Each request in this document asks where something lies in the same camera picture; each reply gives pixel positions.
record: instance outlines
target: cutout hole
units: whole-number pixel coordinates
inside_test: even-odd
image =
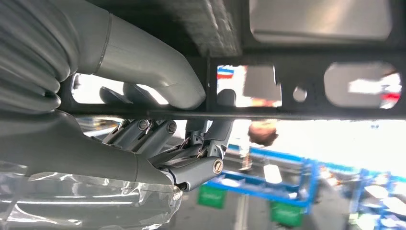
[[[307,97],[307,91],[300,88],[300,87],[296,87],[293,91],[293,98],[295,101],[297,102],[304,102],[306,100]]]
[[[274,66],[218,66],[217,93],[232,89],[236,107],[279,107],[282,105],[281,85],[275,79]]]
[[[324,74],[324,87],[338,107],[390,109],[402,93],[400,73],[381,61],[333,63]]]

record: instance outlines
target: person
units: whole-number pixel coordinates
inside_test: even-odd
[[[274,107],[275,101],[253,98],[251,100],[253,107]],[[278,138],[276,133],[276,120],[253,120],[248,128],[249,140],[252,143],[263,146],[271,146],[273,142]]]

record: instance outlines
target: metal bar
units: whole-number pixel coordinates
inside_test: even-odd
[[[309,198],[306,201],[307,213],[312,212],[312,205],[316,195],[317,183],[319,177],[318,162],[316,160],[309,160],[311,167],[310,185],[309,185]]]

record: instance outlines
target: bolt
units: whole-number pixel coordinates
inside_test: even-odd
[[[220,159],[215,160],[213,164],[213,172],[215,174],[220,174],[222,170],[223,170],[223,161]]]
[[[176,123],[175,122],[171,122],[168,125],[168,132],[169,133],[174,133],[176,131]]]
[[[138,128],[139,128],[139,130],[145,130],[146,128],[148,128],[148,121],[147,120],[141,120],[138,123]]]
[[[173,194],[173,200],[179,200],[179,198],[182,197],[183,192],[178,188],[174,187],[174,194]]]

